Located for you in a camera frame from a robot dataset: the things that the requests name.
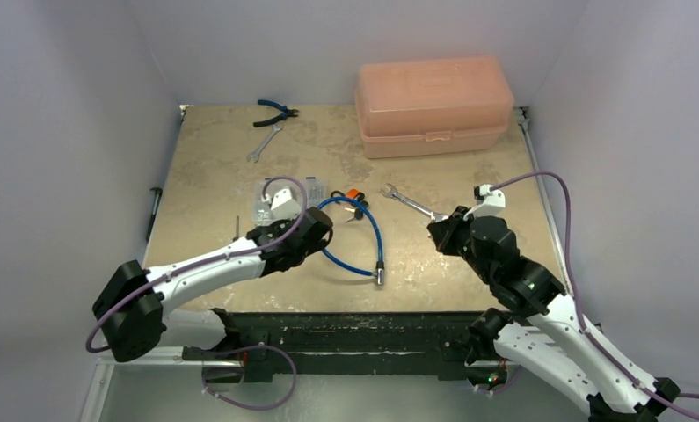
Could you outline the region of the orange black padlock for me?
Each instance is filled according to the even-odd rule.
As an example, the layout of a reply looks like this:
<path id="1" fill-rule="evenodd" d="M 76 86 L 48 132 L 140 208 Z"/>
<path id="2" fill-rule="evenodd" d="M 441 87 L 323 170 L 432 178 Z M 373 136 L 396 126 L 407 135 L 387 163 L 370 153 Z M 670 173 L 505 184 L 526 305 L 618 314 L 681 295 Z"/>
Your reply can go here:
<path id="1" fill-rule="evenodd" d="M 350 199 L 350 200 L 355 200 L 355 201 L 359 202 L 359 203 L 362 204 L 362 205 L 367 205 L 367 204 L 368 204 L 367 201 L 366 201 L 366 194 L 365 194 L 364 192 L 358 190 L 358 189 L 355 189 L 355 188 L 350 189 L 350 190 L 347 191 L 347 192 L 342 192 L 342 191 L 339 191 L 339 190 L 334 190 L 334 191 L 331 192 L 330 197 L 331 197 L 331 198 L 336 198 L 336 197 L 348 198 L 348 199 Z"/>

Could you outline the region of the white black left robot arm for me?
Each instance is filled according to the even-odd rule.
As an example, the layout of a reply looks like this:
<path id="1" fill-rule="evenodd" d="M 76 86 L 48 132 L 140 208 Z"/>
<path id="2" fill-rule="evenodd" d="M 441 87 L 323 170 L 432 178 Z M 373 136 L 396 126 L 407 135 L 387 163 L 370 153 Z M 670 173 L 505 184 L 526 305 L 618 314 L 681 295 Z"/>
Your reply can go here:
<path id="1" fill-rule="evenodd" d="M 105 350 L 118 362 L 142 357 L 161 341 L 164 318 L 184 304 L 228 285 L 286 272 L 324 249 L 333 222 L 310 207 L 303 217 L 258 226 L 219 250 L 167 266 L 121 264 L 93 303 Z"/>

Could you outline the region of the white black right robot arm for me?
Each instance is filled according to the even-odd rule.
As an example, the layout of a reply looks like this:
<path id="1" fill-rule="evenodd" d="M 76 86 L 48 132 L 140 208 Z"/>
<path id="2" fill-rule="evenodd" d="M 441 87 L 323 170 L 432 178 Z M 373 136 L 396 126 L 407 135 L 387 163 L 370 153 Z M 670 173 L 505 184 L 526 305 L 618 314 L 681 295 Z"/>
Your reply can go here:
<path id="1" fill-rule="evenodd" d="M 591 421 L 655 421 L 681 394 L 677 383 L 634 364 L 585 317 L 543 265 L 520 252 L 496 216 L 465 219 L 466 207 L 427 230 L 435 248 L 462 258 L 505 307 L 470 327 L 468 361 L 494 354 L 569 398 Z"/>

